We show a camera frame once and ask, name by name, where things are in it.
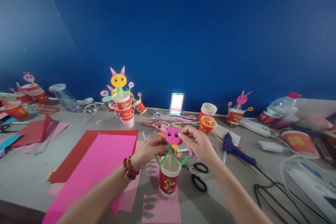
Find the red bottle cap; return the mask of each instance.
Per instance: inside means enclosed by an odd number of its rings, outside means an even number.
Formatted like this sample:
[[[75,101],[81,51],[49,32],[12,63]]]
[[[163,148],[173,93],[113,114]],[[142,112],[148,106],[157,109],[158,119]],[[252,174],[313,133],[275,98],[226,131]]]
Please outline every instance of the red bottle cap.
[[[293,98],[293,99],[297,99],[297,98],[300,98],[300,97],[301,97],[301,95],[298,94],[298,93],[289,93],[287,96],[288,96],[289,98]]]

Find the hand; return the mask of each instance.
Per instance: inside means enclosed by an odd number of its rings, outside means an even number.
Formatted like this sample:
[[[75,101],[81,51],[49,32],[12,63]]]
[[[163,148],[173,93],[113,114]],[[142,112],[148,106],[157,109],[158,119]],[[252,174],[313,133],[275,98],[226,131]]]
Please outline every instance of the hand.
[[[179,137],[185,142],[189,152],[191,152],[191,154],[195,153],[195,155],[206,164],[219,158],[209,138],[204,132],[195,129],[194,127],[187,126],[183,128],[181,133],[179,133]]]
[[[140,150],[131,157],[131,163],[134,170],[138,171],[141,168],[144,168],[155,155],[164,156],[166,150],[168,150],[168,145],[163,136],[157,135],[148,139]]]

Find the gray table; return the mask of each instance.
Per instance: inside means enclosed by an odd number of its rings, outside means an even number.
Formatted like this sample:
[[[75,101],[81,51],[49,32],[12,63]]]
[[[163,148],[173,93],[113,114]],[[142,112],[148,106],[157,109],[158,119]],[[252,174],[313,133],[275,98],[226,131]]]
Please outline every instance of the gray table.
[[[144,140],[142,132],[145,135],[153,135],[153,129],[141,126],[141,120],[149,121],[154,110],[148,110],[144,115],[135,115],[134,130],[139,130],[138,140]],[[54,114],[51,117],[61,122],[69,122],[69,119],[75,113],[68,112],[67,114]],[[38,115],[31,120],[42,120],[44,116]],[[47,175],[57,169],[72,148],[86,130],[121,130],[123,123],[113,113],[107,111],[99,111],[99,113],[82,126],[69,126],[61,132],[47,147],[44,153],[33,156],[26,153],[9,151],[7,155],[0,159],[0,212],[7,215],[15,216],[16,218],[28,219],[40,223],[44,217],[55,196],[48,194],[51,184],[47,182]],[[73,124],[80,124],[82,117],[78,117],[72,121]],[[257,146],[260,140],[273,141],[240,126],[230,127],[225,125],[225,118],[218,120],[219,124],[232,130],[234,133],[241,136],[240,146],[243,151],[252,157],[255,157],[258,166],[272,179],[279,180],[279,163],[288,157],[286,154],[269,153],[261,151]],[[24,126],[15,125],[10,128],[12,131],[19,131]],[[1,137],[5,137],[6,133],[1,133]],[[213,136],[209,136],[212,144],[221,148],[220,142]],[[191,159],[188,163],[191,165],[197,162],[197,158]],[[253,185],[258,183],[261,185],[269,185],[270,182],[263,176],[258,175],[250,167],[244,164],[237,157],[229,154],[226,159],[226,165],[234,173],[246,191],[255,199]],[[142,172],[139,187],[137,191],[136,201],[134,204],[133,213],[119,211],[118,218],[115,220],[112,211],[109,211],[101,220],[101,223],[141,223],[143,195],[147,190],[152,189],[152,184],[145,171]],[[219,193],[218,185],[214,176],[210,174],[200,174],[204,182],[208,186],[208,192],[199,192],[193,185],[190,173],[186,169],[182,169],[178,180],[178,195],[181,207],[181,216],[183,223],[234,223],[230,212],[227,209],[227,204],[223,202]],[[296,187],[294,182],[289,181],[290,188],[307,204],[314,209],[316,207],[304,195],[304,193]],[[284,204],[291,210],[302,223],[304,219],[300,216],[290,201],[278,190],[271,190],[274,197],[279,202]],[[282,223],[281,220],[268,208],[264,203],[263,210],[274,223]],[[303,207],[300,207],[312,223],[318,223],[319,220],[308,212]],[[275,206],[279,212],[286,214],[279,207]],[[294,220],[288,219],[289,223],[294,223]]]

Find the blue glue gun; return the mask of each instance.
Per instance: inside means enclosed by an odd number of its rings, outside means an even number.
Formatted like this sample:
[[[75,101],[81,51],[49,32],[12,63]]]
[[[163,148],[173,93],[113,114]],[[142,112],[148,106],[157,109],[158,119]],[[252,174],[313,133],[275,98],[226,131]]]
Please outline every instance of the blue glue gun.
[[[223,151],[226,151],[227,153],[234,153],[241,159],[243,159],[246,163],[250,165],[256,165],[257,161],[250,156],[247,156],[245,153],[240,151],[232,142],[232,136],[230,135],[230,132],[226,133],[223,139]]]

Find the charger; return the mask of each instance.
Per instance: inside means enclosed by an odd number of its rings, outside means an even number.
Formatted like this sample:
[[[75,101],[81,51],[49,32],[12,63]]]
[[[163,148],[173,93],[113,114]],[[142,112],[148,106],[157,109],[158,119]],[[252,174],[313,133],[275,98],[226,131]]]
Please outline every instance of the charger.
[[[264,142],[264,141],[259,141],[258,145],[264,150],[264,151],[272,151],[272,152],[283,152],[284,148],[273,142]]]

